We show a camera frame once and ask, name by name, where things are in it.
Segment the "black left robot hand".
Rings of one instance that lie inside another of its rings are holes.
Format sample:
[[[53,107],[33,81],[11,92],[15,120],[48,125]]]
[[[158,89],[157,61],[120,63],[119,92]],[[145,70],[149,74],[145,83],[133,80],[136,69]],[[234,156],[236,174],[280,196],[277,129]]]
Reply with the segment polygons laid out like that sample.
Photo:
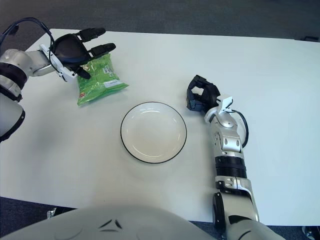
[[[103,27],[99,27],[83,29],[77,33],[69,33],[56,39],[50,49],[64,67],[84,79],[89,79],[91,75],[82,66],[110,53],[116,49],[116,45],[114,43],[106,43],[88,50],[84,43],[98,38],[105,32],[106,30]]]

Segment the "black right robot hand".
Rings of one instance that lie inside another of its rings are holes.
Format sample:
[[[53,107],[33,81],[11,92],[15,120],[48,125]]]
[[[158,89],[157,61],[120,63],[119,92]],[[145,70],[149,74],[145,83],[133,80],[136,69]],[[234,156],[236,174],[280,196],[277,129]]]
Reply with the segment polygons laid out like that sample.
[[[197,87],[203,89],[202,94],[193,93]],[[217,107],[217,97],[221,94],[216,85],[208,82],[205,78],[196,75],[189,83],[186,90],[186,107],[190,111],[206,113],[211,108]]]

